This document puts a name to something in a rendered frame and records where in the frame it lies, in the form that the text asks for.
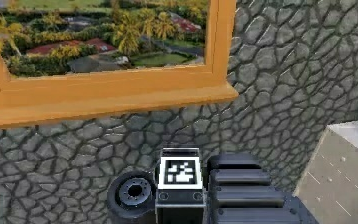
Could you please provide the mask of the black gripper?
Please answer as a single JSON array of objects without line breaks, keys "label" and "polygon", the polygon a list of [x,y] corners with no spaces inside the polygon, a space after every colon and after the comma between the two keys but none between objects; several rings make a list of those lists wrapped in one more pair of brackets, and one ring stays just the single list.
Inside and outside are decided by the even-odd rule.
[{"label": "black gripper", "polygon": [[156,224],[153,175],[130,171],[115,178],[107,191],[111,224]]}]

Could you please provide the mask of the orange framed window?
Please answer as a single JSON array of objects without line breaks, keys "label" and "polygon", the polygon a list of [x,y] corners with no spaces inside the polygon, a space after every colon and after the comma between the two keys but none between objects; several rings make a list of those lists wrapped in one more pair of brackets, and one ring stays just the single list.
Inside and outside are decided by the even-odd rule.
[{"label": "orange framed window", "polygon": [[0,56],[0,129],[231,101],[236,0],[211,0],[202,64],[13,79]]}]

